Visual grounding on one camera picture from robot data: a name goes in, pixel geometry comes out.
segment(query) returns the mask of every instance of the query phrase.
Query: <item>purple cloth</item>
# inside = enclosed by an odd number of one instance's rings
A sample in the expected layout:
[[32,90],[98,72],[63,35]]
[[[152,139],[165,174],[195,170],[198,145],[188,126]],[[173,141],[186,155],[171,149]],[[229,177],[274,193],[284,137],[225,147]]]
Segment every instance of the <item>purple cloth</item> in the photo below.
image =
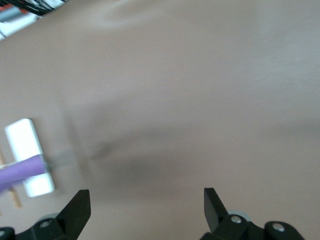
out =
[[46,173],[42,155],[32,156],[0,170],[0,193],[23,180]]

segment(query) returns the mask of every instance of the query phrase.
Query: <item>screw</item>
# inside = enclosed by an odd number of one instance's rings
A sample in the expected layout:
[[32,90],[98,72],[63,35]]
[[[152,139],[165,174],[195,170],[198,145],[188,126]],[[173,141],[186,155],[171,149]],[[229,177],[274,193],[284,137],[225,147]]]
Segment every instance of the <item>screw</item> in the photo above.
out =
[[282,226],[280,223],[275,222],[274,224],[272,224],[273,229],[279,231],[279,232],[284,232],[285,231],[285,227]]
[[46,228],[46,227],[49,226],[50,222],[51,222],[51,221],[44,221],[43,223],[40,224],[39,227],[40,227],[40,228]]
[[234,222],[235,224],[240,224],[242,222],[241,218],[238,216],[232,216],[231,221]]

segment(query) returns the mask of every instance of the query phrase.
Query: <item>beige tabletop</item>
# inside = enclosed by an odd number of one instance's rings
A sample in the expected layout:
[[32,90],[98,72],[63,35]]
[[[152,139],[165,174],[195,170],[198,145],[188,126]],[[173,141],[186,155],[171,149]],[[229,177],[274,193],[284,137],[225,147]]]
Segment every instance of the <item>beige tabletop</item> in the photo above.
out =
[[0,42],[3,128],[32,118],[56,191],[0,196],[21,232],[90,189],[79,240],[198,240],[203,188],[320,230],[320,1],[70,0]]

